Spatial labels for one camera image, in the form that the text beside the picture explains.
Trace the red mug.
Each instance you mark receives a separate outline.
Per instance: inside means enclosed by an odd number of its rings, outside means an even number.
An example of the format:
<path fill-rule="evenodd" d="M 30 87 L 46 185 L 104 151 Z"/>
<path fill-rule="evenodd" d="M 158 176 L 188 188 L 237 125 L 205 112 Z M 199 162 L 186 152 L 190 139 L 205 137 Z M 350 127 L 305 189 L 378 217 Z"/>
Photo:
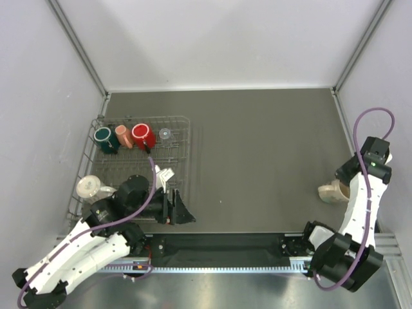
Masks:
<path fill-rule="evenodd" d="M 152 148 L 156 145 L 156 136 L 148 124 L 136 124 L 132 130 L 132 139 L 139 149 L 147 154 L 151 153 Z"/>

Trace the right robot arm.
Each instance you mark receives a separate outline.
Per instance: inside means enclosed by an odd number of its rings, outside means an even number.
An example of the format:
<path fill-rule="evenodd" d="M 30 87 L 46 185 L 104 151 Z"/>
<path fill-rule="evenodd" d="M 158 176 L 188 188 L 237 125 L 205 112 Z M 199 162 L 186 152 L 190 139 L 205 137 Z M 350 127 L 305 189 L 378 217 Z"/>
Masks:
<path fill-rule="evenodd" d="M 306 224 L 300 246 L 312 256 L 308 277 L 344 279 L 341 286 L 356 292 L 382 266 L 374 233 L 380 199 L 391 180 L 390 160 L 389 142 L 369 136 L 360 155 L 336 170 L 336 179 L 350 190 L 348 206 L 339 230 L 318 221 Z"/>

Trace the small pink mug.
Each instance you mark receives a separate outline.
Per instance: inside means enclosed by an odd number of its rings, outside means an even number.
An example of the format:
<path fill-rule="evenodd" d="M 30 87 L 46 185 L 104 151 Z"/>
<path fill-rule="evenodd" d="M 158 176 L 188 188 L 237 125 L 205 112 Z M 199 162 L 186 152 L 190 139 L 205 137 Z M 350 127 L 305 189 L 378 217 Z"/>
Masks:
<path fill-rule="evenodd" d="M 125 125 L 119 125 L 115 128 L 115 134 L 120 142 L 120 145 L 132 149 L 134 142 L 132 139 L 131 131 Z"/>

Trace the clear plastic cup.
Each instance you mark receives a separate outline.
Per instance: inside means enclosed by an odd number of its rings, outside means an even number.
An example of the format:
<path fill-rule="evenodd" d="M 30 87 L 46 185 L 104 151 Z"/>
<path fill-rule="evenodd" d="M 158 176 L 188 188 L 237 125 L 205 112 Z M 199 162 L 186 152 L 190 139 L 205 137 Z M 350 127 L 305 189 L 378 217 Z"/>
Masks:
<path fill-rule="evenodd" d="M 169 128 L 162 128 L 159 131 L 159 138 L 162 141 L 162 143 L 166 143 L 166 144 L 170 144 L 174 140 L 172 131 Z"/>

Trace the beige patterned mug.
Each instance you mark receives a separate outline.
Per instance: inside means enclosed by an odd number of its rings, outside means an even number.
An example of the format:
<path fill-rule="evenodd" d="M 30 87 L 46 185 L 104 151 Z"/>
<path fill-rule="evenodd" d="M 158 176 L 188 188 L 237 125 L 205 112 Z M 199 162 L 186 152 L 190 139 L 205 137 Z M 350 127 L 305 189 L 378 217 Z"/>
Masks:
<path fill-rule="evenodd" d="M 350 197 L 350 188 L 338 179 L 319 186 L 317 191 L 320 199 L 325 203 L 347 203 Z"/>

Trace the white mug orange inside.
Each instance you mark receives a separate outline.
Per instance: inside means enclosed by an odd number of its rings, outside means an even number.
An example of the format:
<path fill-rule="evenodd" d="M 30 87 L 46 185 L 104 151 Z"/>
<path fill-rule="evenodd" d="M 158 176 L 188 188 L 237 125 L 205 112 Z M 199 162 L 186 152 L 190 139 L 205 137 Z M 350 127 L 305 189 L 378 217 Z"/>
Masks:
<path fill-rule="evenodd" d="M 76 193 L 86 203 L 93 205 L 96 201 L 112 196 L 117 190 L 106 186 L 95 175 L 87 175 L 81 178 L 76 185 Z"/>

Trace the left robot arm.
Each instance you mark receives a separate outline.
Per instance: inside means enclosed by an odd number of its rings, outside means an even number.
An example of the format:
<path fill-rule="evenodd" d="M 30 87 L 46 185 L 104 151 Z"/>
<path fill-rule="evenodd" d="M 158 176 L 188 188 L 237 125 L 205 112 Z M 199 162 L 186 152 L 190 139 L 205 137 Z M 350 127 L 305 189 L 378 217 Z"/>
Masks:
<path fill-rule="evenodd" d="M 57 308 L 74 289 L 117 259 L 146 253 L 147 237 L 131 220 L 138 212 L 160 224 L 181 225 L 196 218 L 177 189 L 149 188 L 149 180 L 132 175 L 107 198 L 94 202 L 85 217 L 44 258 L 19 268 L 12 278 L 20 288 L 19 308 Z"/>

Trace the dark green mug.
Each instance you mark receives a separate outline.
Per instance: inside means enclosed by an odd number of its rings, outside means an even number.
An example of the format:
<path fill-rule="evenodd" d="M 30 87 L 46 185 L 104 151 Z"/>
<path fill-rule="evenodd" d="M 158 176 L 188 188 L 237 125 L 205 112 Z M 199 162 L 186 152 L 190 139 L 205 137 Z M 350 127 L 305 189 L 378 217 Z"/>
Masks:
<path fill-rule="evenodd" d="M 98 128 L 94 132 L 93 139 L 104 154 L 116 155 L 118 153 L 120 142 L 110 127 Z"/>

